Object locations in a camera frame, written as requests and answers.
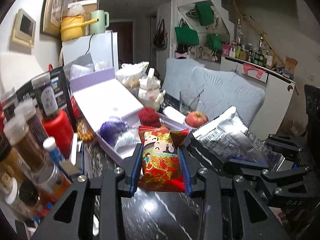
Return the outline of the red gold snack packet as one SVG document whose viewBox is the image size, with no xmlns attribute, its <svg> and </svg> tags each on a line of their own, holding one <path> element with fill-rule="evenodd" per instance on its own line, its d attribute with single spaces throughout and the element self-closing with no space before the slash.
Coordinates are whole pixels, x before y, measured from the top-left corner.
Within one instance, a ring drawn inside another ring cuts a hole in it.
<svg viewBox="0 0 320 240">
<path fill-rule="evenodd" d="M 177 149 L 189 129 L 170 131 L 164 128 L 139 126 L 143 144 L 143 176 L 138 186 L 145 191 L 184 192 Z"/>
</svg>

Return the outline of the white printed snack bag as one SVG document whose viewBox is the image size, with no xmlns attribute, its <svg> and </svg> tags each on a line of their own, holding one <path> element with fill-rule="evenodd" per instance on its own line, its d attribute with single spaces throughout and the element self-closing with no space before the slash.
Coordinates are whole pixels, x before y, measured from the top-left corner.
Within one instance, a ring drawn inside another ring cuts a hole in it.
<svg viewBox="0 0 320 240">
<path fill-rule="evenodd" d="M 121 135 L 116 139 L 114 150 L 118 152 L 121 148 L 135 145 L 138 143 L 140 143 L 138 130 L 130 129 L 124 133 L 121 133 Z"/>
</svg>

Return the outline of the purple tassel pouch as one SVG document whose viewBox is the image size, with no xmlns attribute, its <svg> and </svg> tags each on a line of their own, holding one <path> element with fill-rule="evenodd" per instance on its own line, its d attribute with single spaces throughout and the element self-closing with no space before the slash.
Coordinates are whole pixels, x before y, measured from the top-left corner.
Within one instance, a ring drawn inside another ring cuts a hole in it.
<svg viewBox="0 0 320 240">
<path fill-rule="evenodd" d="M 98 134 L 109 144 L 114 146 L 118 138 L 129 129 L 127 122 L 112 116 L 100 127 Z"/>
</svg>

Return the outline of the silver foil snack packet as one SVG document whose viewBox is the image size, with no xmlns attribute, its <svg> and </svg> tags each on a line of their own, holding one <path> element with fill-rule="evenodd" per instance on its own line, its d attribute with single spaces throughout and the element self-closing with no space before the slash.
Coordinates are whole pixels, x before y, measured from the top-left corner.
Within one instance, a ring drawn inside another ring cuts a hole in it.
<svg viewBox="0 0 320 240">
<path fill-rule="evenodd" d="M 285 160 L 246 127 L 234 106 L 193 130 L 193 136 L 223 163 L 236 159 L 277 170 Z"/>
</svg>

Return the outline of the red fluffy scrunchie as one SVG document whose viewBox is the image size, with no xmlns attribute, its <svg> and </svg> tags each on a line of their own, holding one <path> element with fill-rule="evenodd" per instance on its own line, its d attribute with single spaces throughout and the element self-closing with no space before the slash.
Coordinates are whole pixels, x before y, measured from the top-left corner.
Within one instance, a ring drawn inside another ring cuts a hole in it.
<svg viewBox="0 0 320 240">
<path fill-rule="evenodd" d="M 152 107 L 144 107 L 138 112 L 142 126 L 160 128 L 161 122 L 158 113 Z"/>
</svg>

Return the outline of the lilac open gift box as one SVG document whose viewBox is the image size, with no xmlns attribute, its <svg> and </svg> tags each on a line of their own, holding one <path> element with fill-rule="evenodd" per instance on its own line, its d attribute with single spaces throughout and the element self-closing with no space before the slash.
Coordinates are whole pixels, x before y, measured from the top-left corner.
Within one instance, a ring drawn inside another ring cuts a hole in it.
<svg viewBox="0 0 320 240">
<path fill-rule="evenodd" d="M 143 105 L 115 78 L 114 69 L 93 72 L 70 80 L 73 96 L 89 126 L 95 132 L 109 118 L 116 117 L 137 129 Z"/>
</svg>

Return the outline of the white cabinet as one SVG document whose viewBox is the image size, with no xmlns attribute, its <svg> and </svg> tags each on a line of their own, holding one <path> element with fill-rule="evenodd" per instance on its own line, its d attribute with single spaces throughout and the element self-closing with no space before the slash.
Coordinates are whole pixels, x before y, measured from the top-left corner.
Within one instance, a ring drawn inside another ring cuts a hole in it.
<svg viewBox="0 0 320 240">
<path fill-rule="evenodd" d="M 265 92 L 265 100 L 249 129 L 261 140 L 276 134 L 295 91 L 295 81 L 272 70 L 230 56 L 221 57 L 220 70 L 233 71 Z"/>
</svg>

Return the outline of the red plastic container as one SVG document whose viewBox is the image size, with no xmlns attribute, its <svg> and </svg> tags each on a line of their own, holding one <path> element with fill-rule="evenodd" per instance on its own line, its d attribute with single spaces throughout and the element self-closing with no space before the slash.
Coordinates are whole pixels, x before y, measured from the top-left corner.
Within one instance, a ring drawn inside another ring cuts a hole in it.
<svg viewBox="0 0 320 240">
<path fill-rule="evenodd" d="M 69 159 L 73 142 L 74 131 L 64 110 L 59 110 L 58 115 L 50 120 L 42 120 L 45 131 L 54 137 L 57 147 L 65 159 Z"/>
</svg>

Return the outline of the front leaf pattern cushion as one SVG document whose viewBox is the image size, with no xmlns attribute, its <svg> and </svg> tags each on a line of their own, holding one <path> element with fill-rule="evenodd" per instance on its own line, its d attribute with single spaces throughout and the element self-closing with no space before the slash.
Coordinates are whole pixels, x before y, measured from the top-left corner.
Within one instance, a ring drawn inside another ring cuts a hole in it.
<svg viewBox="0 0 320 240">
<path fill-rule="evenodd" d="M 265 91 L 234 72 L 195 67 L 191 71 L 191 90 L 200 94 L 197 110 L 209 120 L 234 106 L 244 124 L 249 127 L 265 100 Z"/>
</svg>

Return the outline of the leaf pattern cushion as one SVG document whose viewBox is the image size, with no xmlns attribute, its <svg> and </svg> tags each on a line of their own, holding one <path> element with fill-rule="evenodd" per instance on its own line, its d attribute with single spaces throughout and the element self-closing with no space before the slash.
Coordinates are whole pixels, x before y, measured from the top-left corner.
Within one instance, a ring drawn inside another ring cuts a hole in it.
<svg viewBox="0 0 320 240">
<path fill-rule="evenodd" d="M 162 89 L 166 94 L 179 99 L 180 91 L 191 85 L 191 72 L 195 67 L 204 67 L 204 64 L 193 59 L 167 59 Z"/>
<path fill-rule="evenodd" d="M 234 72 L 195 67 L 191 71 L 191 90 L 200 94 L 197 110 L 209 120 L 234 106 L 244 124 L 249 127 L 265 100 L 265 91 Z"/>
</svg>

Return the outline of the rear leaf pattern cushion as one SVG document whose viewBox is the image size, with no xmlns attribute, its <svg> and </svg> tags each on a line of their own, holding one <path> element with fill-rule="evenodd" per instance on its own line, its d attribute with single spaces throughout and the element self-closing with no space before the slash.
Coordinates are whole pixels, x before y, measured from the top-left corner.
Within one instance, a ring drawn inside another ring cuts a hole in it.
<svg viewBox="0 0 320 240">
<path fill-rule="evenodd" d="M 191 72 L 195 67 L 204 67 L 204 64 L 193 59 L 167 59 L 162 89 L 166 94 L 179 99 L 180 91 L 191 85 Z"/>
</svg>

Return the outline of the cardboard box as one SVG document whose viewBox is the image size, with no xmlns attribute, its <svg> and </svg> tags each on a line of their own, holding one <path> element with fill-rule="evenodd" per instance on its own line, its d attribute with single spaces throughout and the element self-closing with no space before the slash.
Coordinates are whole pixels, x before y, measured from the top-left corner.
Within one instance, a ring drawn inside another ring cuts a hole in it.
<svg viewBox="0 0 320 240">
<path fill-rule="evenodd" d="M 294 75 L 297 64 L 298 64 L 298 61 L 296 59 L 286 56 L 285 70 L 287 72 Z"/>
</svg>

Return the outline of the green tote bag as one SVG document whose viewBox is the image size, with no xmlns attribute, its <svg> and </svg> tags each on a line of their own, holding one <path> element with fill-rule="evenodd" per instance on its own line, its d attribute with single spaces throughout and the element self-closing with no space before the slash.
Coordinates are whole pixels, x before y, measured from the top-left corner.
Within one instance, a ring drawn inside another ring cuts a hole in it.
<svg viewBox="0 0 320 240">
<path fill-rule="evenodd" d="M 184 19 L 180 19 L 177 27 L 175 27 L 177 44 L 187 45 L 190 47 L 199 45 L 199 37 L 194 29 L 190 29 Z"/>
</svg>

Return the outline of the mint green kettle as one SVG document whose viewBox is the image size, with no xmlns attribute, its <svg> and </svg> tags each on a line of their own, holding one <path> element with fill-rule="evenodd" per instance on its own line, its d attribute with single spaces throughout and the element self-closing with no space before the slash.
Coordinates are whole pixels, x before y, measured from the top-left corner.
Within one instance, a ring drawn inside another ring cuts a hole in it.
<svg viewBox="0 0 320 240">
<path fill-rule="evenodd" d="M 89 33 L 102 34 L 109 26 L 109 13 L 104 10 L 96 10 L 90 13 L 91 19 L 97 19 L 98 21 L 90 24 Z"/>
</svg>

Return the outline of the yellow enamel pot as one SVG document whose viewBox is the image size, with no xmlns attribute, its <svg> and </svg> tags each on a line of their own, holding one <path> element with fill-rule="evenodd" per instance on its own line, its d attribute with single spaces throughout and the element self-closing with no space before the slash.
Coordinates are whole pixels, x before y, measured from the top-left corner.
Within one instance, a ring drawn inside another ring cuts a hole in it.
<svg viewBox="0 0 320 240">
<path fill-rule="evenodd" d="M 85 26 L 99 22 L 98 18 L 85 20 L 84 15 L 67 16 L 61 21 L 61 41 L 66 42 L 85 36 Z"/>
</svg>

